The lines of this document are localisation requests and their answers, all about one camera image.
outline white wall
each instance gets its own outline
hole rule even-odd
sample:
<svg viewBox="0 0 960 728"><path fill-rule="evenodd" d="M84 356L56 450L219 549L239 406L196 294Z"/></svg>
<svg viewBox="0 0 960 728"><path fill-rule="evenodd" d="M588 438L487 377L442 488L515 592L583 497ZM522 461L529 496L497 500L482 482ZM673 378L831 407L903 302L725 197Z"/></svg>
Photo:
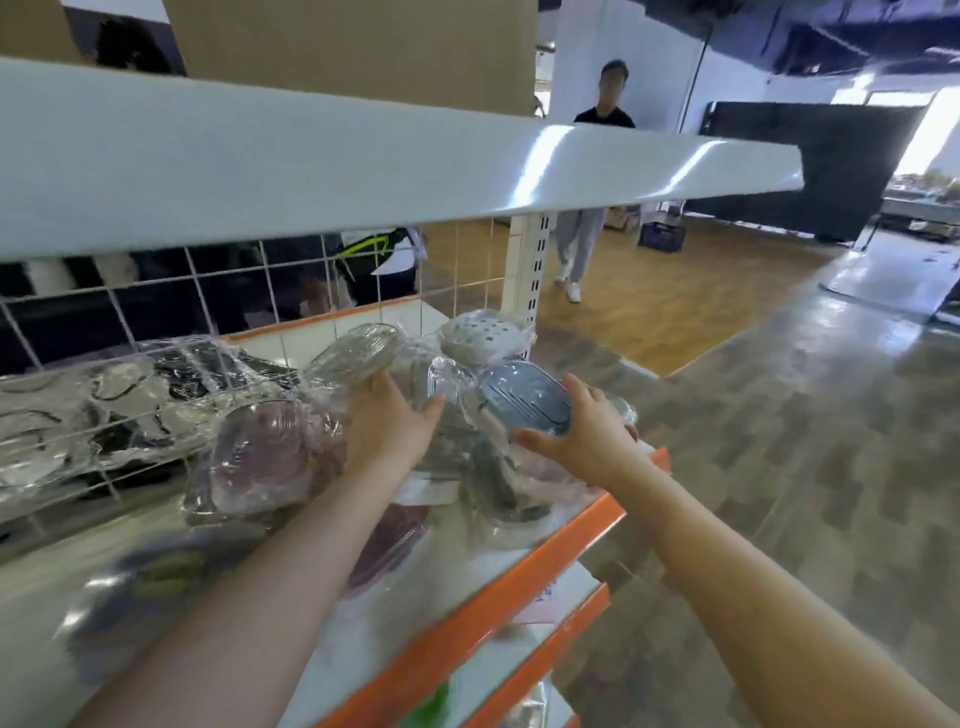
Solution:
<svg viewBox="0 0 960 728"><path fill-rule="evenodd" d="M557 23L550 118L569 122L596 103L600 69L630 68L620 107L640 129L677 130L703 43L646 17L629 0L564 0Z"/></svg>
<svg viewBox="0 0 960 728"><path fill-rule="evenodd" d="M763 101L769 74L712 48L704 54L690 94L683 132L697 133L707 106L714 101Z"/></svg>

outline gray pants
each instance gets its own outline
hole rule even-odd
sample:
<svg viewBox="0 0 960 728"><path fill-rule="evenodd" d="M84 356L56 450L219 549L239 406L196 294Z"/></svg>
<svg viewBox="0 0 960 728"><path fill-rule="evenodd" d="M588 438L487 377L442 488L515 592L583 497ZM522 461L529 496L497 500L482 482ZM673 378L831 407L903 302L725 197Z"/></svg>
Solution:
<svg viewBox="0 0 960 728"><path fill-rule="evenodd" d="M561 265L566 265L570 260L570 246L574 240L577 241L573 269L570 271L570 280L574 283L579 282L587 272L593 243L600 237L606 217L605 207L571 209L557 216L557 253L560 256Z"/></svg>

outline concrete floor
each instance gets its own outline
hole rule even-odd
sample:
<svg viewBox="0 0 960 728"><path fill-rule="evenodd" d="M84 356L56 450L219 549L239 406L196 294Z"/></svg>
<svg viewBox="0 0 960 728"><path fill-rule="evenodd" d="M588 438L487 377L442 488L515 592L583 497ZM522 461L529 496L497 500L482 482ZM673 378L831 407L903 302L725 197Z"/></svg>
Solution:
<svg viewBox="0 0 960 728"><path fill-rule="evenodd" d="M912 247L891 236L825 279ZM904 276L923 275L917 250ZM850 293L811 290L660 381L596 374L691 493L960 710L960 337ZM612 607L554 678L585 728L754 725L630 522L583 563Z"/></svg>

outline shelf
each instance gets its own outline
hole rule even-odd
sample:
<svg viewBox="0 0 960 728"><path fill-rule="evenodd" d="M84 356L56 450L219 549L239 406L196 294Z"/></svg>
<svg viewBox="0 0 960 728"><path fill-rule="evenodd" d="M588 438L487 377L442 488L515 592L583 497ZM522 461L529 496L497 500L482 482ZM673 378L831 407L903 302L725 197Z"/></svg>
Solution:
<svg viewBox="0 0 960 728"><path fill-rule="evenodd" d="M557 579L553 595L558 624L505 627L453 672L444 728L496 725L610 603L606 586L579 564Z"/></svg>
<svg viewBox="0 0 960 728"><path fill-rule="evenodd" d="M546 728L578 728L580 718L567 705L560 691L550 686L550 696L547 698Z"/></svg>
<svg viewBox="0 0 960 728"><path fill-rule="evenodd" d="M795 146L20 59L0 97L7 260L803 186Z"/></svg>
<svg viewBox="0 0 960 728"><path fill-rule="evenodd" d="M338 604L281 728L399 722L622 516L604 495L538 548L499 551L462 505L434 508L407 563Z"/></svg>

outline right hand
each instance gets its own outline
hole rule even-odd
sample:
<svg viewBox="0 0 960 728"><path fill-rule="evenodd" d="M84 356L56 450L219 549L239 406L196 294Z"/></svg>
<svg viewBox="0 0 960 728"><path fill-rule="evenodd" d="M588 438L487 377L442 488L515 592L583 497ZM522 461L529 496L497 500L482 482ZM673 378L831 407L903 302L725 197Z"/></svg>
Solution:
<svg viewBox="0 0 960 728"><path fill-rule="evenodd" d="M623 418L599 389L587 387L574 375L564 377L570 395L570 430L563 437L529 427L512 434L512 441L560 463L587 484L609 490L644 460Z"/></svg>

